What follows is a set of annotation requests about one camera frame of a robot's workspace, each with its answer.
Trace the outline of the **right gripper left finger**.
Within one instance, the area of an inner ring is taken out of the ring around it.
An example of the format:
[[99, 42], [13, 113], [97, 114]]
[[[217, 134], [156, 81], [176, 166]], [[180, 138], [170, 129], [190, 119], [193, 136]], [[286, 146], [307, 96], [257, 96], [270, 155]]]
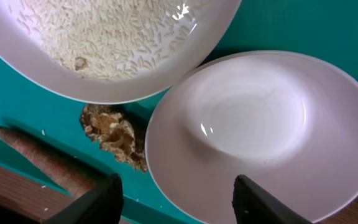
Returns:
[[118, 224], [123, 206], [122, 180], [113, 174], [44, 224]]

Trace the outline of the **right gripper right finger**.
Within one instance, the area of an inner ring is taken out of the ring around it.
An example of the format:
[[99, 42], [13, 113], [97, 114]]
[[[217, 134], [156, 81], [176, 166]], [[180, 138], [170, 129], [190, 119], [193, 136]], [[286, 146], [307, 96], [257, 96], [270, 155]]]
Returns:
[[241, 224], [312, 224], [242, 174], [234, 181], [232, 207]]

